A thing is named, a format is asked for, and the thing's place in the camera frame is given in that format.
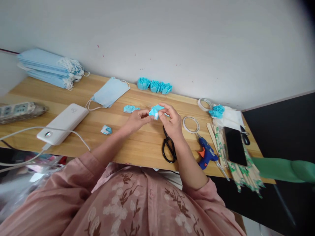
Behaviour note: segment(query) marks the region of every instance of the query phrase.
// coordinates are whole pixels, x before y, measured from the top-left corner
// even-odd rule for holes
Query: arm
[[[207,178],[196,162],[184,139],[180,115],[168,104],[160,103],[159,105],[165,107],[159,111],[158,115],[175,145],[183,191],[205,211],[214,224],[220,228],[221,234],[245,236],[236,223],[235,216],[225,207],[222,198],[218,195],[216,185]],[[168,120],[164,113],[170,115],[171,119]]]
[[[92,151],[93,156],[106,167],[121,149],[125,140],[154,119],[154,116],[148,116],[148,114],[147,109],[134,111],[118,132],[112,134],[103,144]]]
[[[133,112],[126,124],[99,147],[54,173],[43,188],[31,193],[0,225],[1,235],[61,235],[124,141],[153,120],[151,116],[145,117],[148,113],[148,110]]]
[[[159,105],[165,107],[165,109],[159,111],[158,115],[167,134],[174,142],[179,174],[183,185],[198,190],[206,185],[208,178],[199,167],[184,138],[181,129],[181,117],[172,106],[166,103],[160,103]],[[170,115],[171,119],[168,120],[164,113]]]

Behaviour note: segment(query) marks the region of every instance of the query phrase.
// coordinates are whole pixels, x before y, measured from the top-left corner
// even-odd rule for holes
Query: pink robe
[[[72,160],[30,194],[0,234],[245,236],[211,179],[181,191],[151,168],[121,167],[105,171],[90,152]]]

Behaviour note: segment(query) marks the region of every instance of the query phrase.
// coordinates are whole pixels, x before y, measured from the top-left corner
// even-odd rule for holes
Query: phone screen
[[[241,139],[241,133],[229,127],[224,127],[227,158],[242,166],[247,166],[246,156]]]

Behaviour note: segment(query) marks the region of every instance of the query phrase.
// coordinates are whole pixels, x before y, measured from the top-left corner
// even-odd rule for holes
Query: person's left hand
[[[154,116],[149,116],[149,112],[148,109],[135,110],[121,129],[129,134],[137,132],[143,125],[154,120]]]

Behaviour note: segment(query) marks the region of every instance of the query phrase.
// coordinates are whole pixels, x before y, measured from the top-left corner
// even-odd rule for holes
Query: wooden table top
[[[108,79],[109,78],[91,74],[89,77],[83,77],[80,82],[75,82],[73,90],[68,91],[49,83],[27,77],[12,89],[9,94],[0,98],[0,103],[15,104],[26,101],[38,102],[47,106],[49,110],[45,114],[33,119],[0,125],[0,136],[3,137],[27,127],[46,126],[71,103],[85,107],[86,102]],[[162,95],[161,93],[152,93],[149,90],[142,91],[134,84],[130,84],[130,87],[131,89],[121,96],[111,108],[100,108],[95,111],[90,111],[83,121],[74,129],[83,137],[90,148],[93,149],[97,147],[107,139],[108,136],[100,132],[104,125],[111,127],[114,133],[126,122],[130,115],[123,112],[124,106],[134,105],[135,107],[143,109],[155,106],[159,102],[166,102],[171,104],[182,118],[185,116],[193,116],[196,118],[200,124],[199,134],[204,137],[215,150],[206,126],[207,123],[212,121],[212,118],[207,112],[202,111],[198,107],[196,99],[172,93]],[[90,108],[98,106],[99,104],[91,102]],[[250,133],[249,140],[251,144],[247,146],[250,155],[263,157],[245,120],[244,124],[246,131]],[[194,126],[194,124],[189,123],[188,120],[186,125],[189,128]],[[197,136],[188,133],[183,127],[182,129],[194,157],[199,160],[200,156],[197,151],[201,151],[201,146],[197,141]],[[38,129],[29,130],[12,136],[6,139],[6,141],[11,146],[18,149],[39,152],[45,144],[43,141],[36,138],[36,134],[39,131]],[[154,120],[152,123],[144,125],[138,132],[133,134],[126,141],[113,161],[143,167],[177,170],[177,162],[170,164],[162,156],[161,149],[164,138],[162,122],[160,120]],[[87,148],[79,137],[71,133],[62,144],[52,146],[47,153],[78,157],[86,151]],[[213,162],[209,163],[205,169],[205,173],[210,176],[223,177],[223,174]],[[275,184],[273,179],[263,178],[262,180],[265,183]]]

